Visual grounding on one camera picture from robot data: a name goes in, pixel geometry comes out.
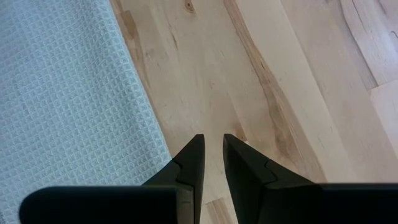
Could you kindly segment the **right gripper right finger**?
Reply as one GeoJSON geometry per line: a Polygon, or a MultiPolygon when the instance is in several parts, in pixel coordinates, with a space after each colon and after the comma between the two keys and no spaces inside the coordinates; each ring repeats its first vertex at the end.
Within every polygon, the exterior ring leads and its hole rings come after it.
{"type": "Polygon", "coordinates": [[[314,183],[232,134],[223,159],[239,223],[397,223],[397,184],[314,183]]]}

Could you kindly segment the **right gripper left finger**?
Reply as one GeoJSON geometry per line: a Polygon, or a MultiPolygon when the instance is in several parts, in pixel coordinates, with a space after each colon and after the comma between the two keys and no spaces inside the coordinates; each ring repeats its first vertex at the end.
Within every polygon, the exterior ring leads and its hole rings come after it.
{"type": "Polygon", "coordinates": [[[199,223],[205,138],[195,135],[140,186],[46,187],[19,207],[21,223],[199,223]]]}

